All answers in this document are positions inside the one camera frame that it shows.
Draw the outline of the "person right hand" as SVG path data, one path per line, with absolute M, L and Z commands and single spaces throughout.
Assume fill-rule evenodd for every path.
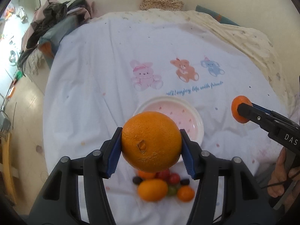
M 292 177 L 299 171 L 299 167 L 296 167 L 291 169 L 287 174 L 284 168 L 285 159 L 286 159 L 286 148 L 283 147 L 277 159 L 275 169 L 271 174 L 271 179 L 268 182 L 268 185 L 278 183 L 278 182 L 283 182 L 287 179 L 287 176 Z M 285 207 L 285 213 L 289 210 L 289 208 L 292 206 L 297 196 L 299 195 L 299 175 L 294 177 L 294 180 L 297 181 L 297 184 L 295 185 L 294 189 L 292 190 L 292 192 L 289 194 L 289 196 L 286 198 L 286 200 L 283 203 Z M 277 185 L 277 186 L 272 186 L 267 188 L 267 193 L 273 198 L 282 196 L 284 194 L 284 191 L 285 189 L 283 185 Z

